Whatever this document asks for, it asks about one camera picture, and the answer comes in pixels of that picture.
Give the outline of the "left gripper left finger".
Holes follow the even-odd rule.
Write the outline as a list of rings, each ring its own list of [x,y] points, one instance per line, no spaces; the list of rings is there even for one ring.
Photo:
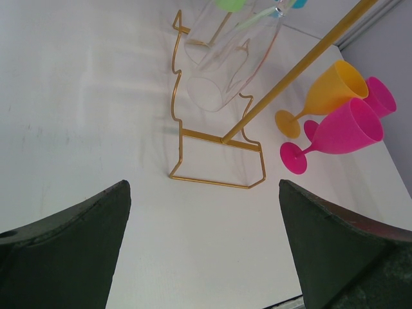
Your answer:
[[[1,308],[105,308],[131,209],[122,180],[1,233]]]

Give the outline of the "orange plastic wine glass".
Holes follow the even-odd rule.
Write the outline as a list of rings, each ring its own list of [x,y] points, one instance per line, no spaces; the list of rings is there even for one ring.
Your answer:
[[[305,115],[328,115],[351,98],[364,99],[369,89],[363,76],[349,62],[335,61],[311,85],[303,109],[296,116],[281,109],[275,115],[278,130],[288,138],[301,133],[298,120]]]

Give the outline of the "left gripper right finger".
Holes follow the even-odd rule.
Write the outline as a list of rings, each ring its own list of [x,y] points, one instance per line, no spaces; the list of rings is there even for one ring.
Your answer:
[[[290,180],[279,204],[306,308],[411,308],[411,231]]]

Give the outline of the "magenta wine glass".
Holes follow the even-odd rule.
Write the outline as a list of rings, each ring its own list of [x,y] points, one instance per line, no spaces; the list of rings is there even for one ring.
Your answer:
[[[304,132],[311,144],[302,150],[296,144],[285,142],[280,157],[285,167],[294,174],[307,169],[306,154],[319,151],[330,155],[352,153],[384,138],[380,118],[367,102],[353,98],[327,115],[320,123],[307,120]]]
[[[376,77],[370,77],[365,81],[369,95],[362,100],[368,103],[380,119],[397,110],[396,101],[383,82]]]

